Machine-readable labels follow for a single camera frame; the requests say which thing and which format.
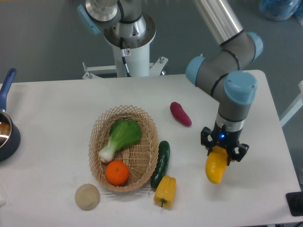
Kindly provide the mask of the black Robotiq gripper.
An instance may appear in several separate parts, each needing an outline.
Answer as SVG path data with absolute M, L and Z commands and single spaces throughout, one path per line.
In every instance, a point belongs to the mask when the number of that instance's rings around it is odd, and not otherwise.
M 243 129 L 243 121 L 231 122 L 227 120 L 216 120 L 214 129 L 204 127 L 200 133 L 201 145 L 207 149 L 207 156 L 213 147 L 219 146 L 227 149 L 229 166 L 231 162 L 240 162 L 249 150 L 249 145 L 239 143 L 240 134 Z

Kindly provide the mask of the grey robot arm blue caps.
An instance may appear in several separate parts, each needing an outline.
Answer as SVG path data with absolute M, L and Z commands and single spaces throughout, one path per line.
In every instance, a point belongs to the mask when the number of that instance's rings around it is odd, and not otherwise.
M 225 0 L 196 0 L 202 18 L 219 44 L 214 58 L 193 58 L 187 79 L 219 102 L 214 128 L 203 128 L 201 144 L 208 153 L 215 146 L 227 152 L 228 162 L 241 161 L 249 146 L 240 143 L 243 124 L 255 98 L 257 80 L 243 68 L 263 50 L 261 38 L 247 33 Z M 150 76 L 149 49 L 156 34 L 154 21 L 142 11 L 139 0 L 87 0 L 77 8 L 83 24 L 94 34 L 103 33 L 114 52 L 119 77 Z

